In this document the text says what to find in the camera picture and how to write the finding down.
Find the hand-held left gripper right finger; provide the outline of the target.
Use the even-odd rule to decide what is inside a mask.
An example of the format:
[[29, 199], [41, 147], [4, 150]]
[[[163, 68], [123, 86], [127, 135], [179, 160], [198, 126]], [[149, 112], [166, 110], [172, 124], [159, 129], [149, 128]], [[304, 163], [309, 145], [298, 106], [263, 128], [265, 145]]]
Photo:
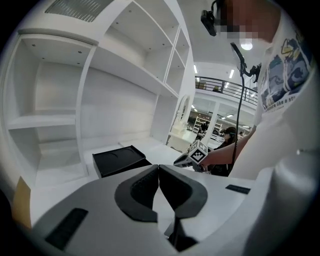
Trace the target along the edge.
[[254, 181], [203, 174], [173, 165], [159, 166], [159, 241], [198, 245], [239, 208]]

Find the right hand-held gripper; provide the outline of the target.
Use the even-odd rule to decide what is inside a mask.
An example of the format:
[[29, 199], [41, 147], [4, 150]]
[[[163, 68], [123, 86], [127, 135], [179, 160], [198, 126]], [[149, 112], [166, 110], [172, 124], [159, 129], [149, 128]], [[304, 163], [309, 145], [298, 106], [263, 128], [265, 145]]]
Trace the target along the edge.
[[204, 172], [206, 169], [202, 165], [202, 161], [208, 155], [208, 146], [200, 140], [196, 140], [190, 147], [189, 153], [183, 153], [174, 162], [176, 167], [192, 166], [196, 172]]

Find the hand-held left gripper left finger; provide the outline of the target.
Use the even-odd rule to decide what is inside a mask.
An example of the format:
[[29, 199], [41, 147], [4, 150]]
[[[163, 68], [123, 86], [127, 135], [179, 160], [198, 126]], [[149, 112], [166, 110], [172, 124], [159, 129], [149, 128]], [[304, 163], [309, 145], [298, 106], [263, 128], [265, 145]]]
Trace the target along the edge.
[[176, 255], [153, 210], [158, 185], [157, 165], [91, 181], [49, 209], [33, 231], [50, 255]]

